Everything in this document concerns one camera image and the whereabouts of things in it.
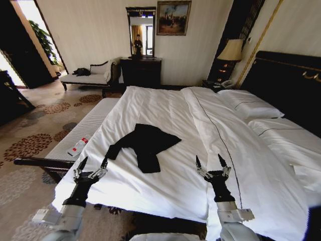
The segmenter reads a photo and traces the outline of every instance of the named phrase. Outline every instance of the curtain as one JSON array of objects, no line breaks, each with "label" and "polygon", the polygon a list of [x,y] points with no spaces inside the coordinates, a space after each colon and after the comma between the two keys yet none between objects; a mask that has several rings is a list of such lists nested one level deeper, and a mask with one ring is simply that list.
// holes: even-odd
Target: curtain
[{"label": "curtain", "polygon": [[136,54],[136,49],[134,48],[134,42],[136,39],[137,34],[140,35],[140,40],[142,40],[142,30],[141,25],[132,25],[131,26],[131,41],[132,41],[132,52]]}]

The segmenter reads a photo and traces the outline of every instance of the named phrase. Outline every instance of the mirror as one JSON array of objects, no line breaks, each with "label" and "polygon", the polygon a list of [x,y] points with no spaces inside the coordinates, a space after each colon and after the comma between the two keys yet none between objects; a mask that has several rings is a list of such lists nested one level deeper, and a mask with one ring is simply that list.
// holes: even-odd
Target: mirror
[{"label": "mirror", "polygon": [[156,7],[126,8],[132,58],[154,57]]}]

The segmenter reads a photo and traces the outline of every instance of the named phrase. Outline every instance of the black headboard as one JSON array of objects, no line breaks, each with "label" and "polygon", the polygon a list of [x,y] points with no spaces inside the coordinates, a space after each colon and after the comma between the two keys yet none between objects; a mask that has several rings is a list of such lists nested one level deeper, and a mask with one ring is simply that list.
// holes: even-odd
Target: black headboard
[{"label": "black headboard", "polygon": [[321,137],[321,57],[259,51],[241,89]]}]

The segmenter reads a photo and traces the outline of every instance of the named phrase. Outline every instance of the floral rug pattern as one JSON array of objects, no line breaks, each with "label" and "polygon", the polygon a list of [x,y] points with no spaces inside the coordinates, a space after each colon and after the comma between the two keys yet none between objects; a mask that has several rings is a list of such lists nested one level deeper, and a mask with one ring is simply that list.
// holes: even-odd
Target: floral rug pattern
[{"label": "floral rug pattern", "polygon": [[[52,202],[56,184],[41,168],[15,165],[13,160],[18,157],[44,158],[102,97],[99,88],[69,85],[68,91],[64,91],[59,80],[19,91],[36,108],[0,126],[0,239],[36,241],[50,230],[43,224],[32,223],[31,219],[38,209]],[[109,97],[120,96],[115,93]],[[91,213],[93,207],[89,205],[88,209],[87,215],[95,221],[98,216]],[[110,219],[109,223],[115,221],[114,215],[108,211],[103,213]],[[123,213],[117,217],[117,236],[108,240],[120,240],[122,234],[129,231],[127,227],[131,224],[124,217],[131,214]],[[92,221],[85,218],[84,222],[90,225]],[[114,233],[112,225],[109,233]],[[93,233],[83,231],[83,235],[92,236]]]}]

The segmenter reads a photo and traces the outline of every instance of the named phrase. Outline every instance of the black cloth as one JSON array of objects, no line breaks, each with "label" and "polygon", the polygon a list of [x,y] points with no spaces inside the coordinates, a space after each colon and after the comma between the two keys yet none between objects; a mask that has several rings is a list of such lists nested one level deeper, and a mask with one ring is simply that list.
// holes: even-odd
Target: black cloth
[{"label": "black cloth", "polygon": [[142,48],[141,40],[135,40],[134,47],[136,48],[136,56],[140,57],[141,56],[141,48]]},{"label": "black cloth", "polygon": [[180,138],[165,133],[157,127],[136,124],[133,132],[121,138],[114,145],[110,145],[104,161],[107,161],[107,158],[115,160],[121,148],[133,148],[137,155],[138,167],[143,173],[160,172],[161,168],[156,154],[180,141]]},{"label": "black cloth", "polygon": [[76,76],[89,76],[90,71],[86,68],[79,68],[79,69],[76,69],[73,74]]}]

